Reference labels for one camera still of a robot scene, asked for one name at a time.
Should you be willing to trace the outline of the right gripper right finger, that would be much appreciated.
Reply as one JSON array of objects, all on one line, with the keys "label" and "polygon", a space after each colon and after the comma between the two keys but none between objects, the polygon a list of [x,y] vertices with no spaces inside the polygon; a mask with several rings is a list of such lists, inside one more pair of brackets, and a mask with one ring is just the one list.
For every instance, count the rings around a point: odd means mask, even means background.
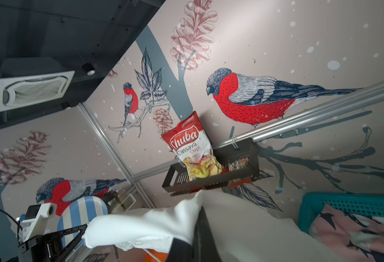
[{"label": "right gripper right finger", "polygon": [[195,225],[192,248],[192,262],[222,262],[203,207]]}]

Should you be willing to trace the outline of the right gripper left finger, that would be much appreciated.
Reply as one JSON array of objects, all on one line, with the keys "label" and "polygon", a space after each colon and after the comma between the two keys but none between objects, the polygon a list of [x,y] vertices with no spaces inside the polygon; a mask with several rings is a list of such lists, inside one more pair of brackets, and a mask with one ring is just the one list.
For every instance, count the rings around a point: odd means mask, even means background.
[{"label": "right gripper left finger", "polygon": [[165,262],[192,262],[193,247],[185,241],[173,239]]}]

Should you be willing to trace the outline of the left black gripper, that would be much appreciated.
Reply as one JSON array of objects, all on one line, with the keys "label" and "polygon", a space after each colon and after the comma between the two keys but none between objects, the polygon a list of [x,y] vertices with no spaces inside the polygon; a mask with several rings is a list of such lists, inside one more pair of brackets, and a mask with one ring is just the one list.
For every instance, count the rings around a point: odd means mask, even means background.
[{"label": "left black gripper", "polygon": [[[70,253],[79,245],[87,229],[87,224],[64,229],[46,235],[36,235],[18,247],[19,262],[64,262]],[[62,238],[76,234],[66,246]]]}]

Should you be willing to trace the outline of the white cloth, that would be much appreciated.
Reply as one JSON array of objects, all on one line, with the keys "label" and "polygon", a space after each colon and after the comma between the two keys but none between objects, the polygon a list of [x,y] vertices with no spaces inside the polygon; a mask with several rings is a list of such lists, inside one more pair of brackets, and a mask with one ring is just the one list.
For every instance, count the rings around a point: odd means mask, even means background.
[{"label": "white cloth", "polygon": [[98,216],[83,237],[89,248],[124,244],[166,253],[176,240],[193,244],[200,212],[223,262],[341,261],[291,219],[274,218],[253,203],[217,191],[199,191],[174,207]]}]

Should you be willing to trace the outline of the pink shark print shorts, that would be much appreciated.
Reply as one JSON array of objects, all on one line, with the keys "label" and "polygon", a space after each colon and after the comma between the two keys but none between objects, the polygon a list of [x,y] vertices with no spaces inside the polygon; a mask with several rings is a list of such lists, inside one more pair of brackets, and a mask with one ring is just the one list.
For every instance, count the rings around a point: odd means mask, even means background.
[{"label": "pink shark print shorts", "polygon": [[351,214],[325,205],[308,234],[349,262],[384,262],[384,217]]}]

